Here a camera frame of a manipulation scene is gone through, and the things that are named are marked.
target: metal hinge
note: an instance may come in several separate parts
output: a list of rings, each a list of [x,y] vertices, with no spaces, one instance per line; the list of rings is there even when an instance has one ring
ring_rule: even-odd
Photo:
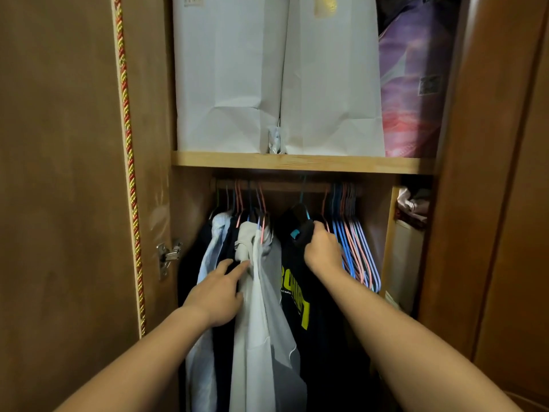
[[[172,251],[169,251],[164,243],[156,246],[160,266],[160,280],[168,276],[168,267],[173,260],[181,257],[181,241],[175,240]]]

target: white paper bag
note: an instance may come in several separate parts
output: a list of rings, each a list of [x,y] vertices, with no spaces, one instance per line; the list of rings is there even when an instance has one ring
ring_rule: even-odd
[[[290,0],[281,126],[291,154],[385,156],[375,0]]]
[[[179,150],[267,152],[289,0],[174,0]]]

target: person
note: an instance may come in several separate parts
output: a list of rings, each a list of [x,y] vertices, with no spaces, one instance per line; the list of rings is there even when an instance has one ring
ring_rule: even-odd
[[[57,412],[151,410],[200,335],[229,322],[242,306],[236,285],[249,262],[225,275],[231,262],[221,262],[195,286],[182,307],[82,386]],[[305,248],[305,262],[330,292],[405,411],[520,411],[454,348],[351,278],[341,267],[337,239],[320,222],[315,222]]]

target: person's right arm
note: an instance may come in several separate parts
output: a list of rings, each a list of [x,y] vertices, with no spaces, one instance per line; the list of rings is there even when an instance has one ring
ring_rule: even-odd
[[[315,222],[305,262],[332,295],[407,412],[518,412],[469,360],[341,267],[337,239]]]

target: black garment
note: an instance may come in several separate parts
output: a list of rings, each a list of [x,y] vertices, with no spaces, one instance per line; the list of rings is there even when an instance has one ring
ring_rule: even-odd
[[[232,217],[217,264],[225,259],[234,260],[236,255],[234,244],[238,239],[239,230],[236,225],[237,217]],[[225,274],[230,273],[238,264],[236,261],[231,263]],[[212,329],[215,381],[217,385],[217,412],[229,411],[230,379],[233,372],[234,325],[235,319],[233,318],[227,324]]]
[[[211,220],[208,220],[200,229],[196,241],[189,251],[181,259],[177,270],[177,305],[183,305],[189,295],[190,290],[196,285],[198,272],[202,264],[202,258],[211,242]],[[184,412],[186,409],[185,393],[185,361],[179,366],[179,410]]]
[[[361,388],[353,380],[341,311],[305,264],[305,246],[314,224],[307,221],[300,227],[294,211],[288,210],[276,227],[282,245],[281,305],[301,356],[307,410],[346,410],[353,406],[349,405],[352,392]]]

